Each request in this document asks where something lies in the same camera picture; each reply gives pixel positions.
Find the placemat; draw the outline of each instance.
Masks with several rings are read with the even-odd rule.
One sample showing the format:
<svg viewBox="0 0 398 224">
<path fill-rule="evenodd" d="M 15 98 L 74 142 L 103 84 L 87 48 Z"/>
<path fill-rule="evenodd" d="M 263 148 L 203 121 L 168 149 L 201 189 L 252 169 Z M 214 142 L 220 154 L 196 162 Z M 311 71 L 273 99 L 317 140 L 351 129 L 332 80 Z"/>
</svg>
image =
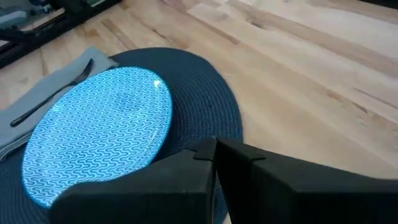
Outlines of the placemat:
<svg viewBox="0 0 398 224">
<path fill-rule="evenodd" d="M 238 104 L 221 75 L 205 59 L 167 48 L 132 50 L 111 59 L 121 66 L 152 70 L 169 87 L 173 99 L 172 124 L 154 161 L 209 136 L 243 140 Z M 22 189 L 23 153 L 24 146 L 0 164 L 0 223 L 48 223 L 46 209 L 36 205 Z M 215 203 L 215 223 L 219 224 L 227 213 L 219 184 Z"/>
</svg>

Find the gray napkin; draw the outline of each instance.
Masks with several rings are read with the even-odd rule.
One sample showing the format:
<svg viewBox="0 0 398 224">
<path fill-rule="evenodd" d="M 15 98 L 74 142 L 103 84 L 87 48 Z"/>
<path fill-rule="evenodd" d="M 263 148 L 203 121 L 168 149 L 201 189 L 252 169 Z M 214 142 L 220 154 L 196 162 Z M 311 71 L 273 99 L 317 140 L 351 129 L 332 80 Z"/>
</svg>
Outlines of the gray napkin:
<svg viewBox="0 0 398 224">
<path fill-rule="evenodd" d="M 11 121 L 14 121 L 20 115 L 29 111 L 35 105 L 46 99 L 46 97 L 75 79 L 75 77 L 84 70 L 91 58 L 95 63 L 90 76 L 101 73 L 111 67 L 118 66 L 116 62 L 109 59 L 99 50 L 90 47 L 66 67 L 55 71 L 53 74 L 48 75 L 37 82 L 31 90 L 29 90 L 24 96 L 20 97 L 10 107 L 0 111 L 0 162 L 13 150 L 17 149 L 29 140 L 33 129 L 42 119 L 44 114 L 61 96 L 73 87 L 68 87 L 55 95 L 52 100 L 43 105 L 15 128 L 10 126 Z"/>
</svg>

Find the light wood surface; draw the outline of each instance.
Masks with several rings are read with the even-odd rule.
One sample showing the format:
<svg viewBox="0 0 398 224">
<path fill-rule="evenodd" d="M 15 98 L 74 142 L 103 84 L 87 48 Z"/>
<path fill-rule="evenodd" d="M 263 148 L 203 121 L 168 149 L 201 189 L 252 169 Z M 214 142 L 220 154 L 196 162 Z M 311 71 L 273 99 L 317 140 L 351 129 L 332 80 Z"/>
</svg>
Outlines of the light wood surface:
<svg viewBox="0 0 398 224">
<path fill-rule="evenodd" d="M 233 90 L 246 143 L 398 178 L 394 9 L 357 0 L 124 0 L 0 70 L 0 106 L 89 45 L 108 55 L 143 47 L 201 55 Z"/>
</svg>

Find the wooden tabletop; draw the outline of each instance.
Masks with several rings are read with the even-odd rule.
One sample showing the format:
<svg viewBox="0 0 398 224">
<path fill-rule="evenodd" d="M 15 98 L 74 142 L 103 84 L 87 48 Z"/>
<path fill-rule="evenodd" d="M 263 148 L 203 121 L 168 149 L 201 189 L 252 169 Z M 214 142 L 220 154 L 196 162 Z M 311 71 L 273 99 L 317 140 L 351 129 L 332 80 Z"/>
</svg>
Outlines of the wooden tabletop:
<svg viewBox="0 0 398 224">
<path fill-rule="evenodd" d="M 245 142 L 398 177 L 398 11 L 357 0 L 124 0 L 0 70 L 0 106 L 94 45 L 175 47 L 233 90 Z"/>
</svg>

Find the plate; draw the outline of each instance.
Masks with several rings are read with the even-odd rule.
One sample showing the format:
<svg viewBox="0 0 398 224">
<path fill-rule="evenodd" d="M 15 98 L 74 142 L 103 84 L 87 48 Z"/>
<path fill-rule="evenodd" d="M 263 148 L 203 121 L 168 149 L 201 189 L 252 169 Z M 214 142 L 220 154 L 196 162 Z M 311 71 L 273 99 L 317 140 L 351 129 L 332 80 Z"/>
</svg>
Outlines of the plate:
<svg viewBox="0 0 398 224">
<path fill-rule="evenodd" d="M 22 161 L 24 188 L 49 208 L 74 184 L 141 169 L 162 146 L 171 118 L 169 89 L 154 72 L 124 67 L 90 77 L 34 129 Z"/>
</svg>

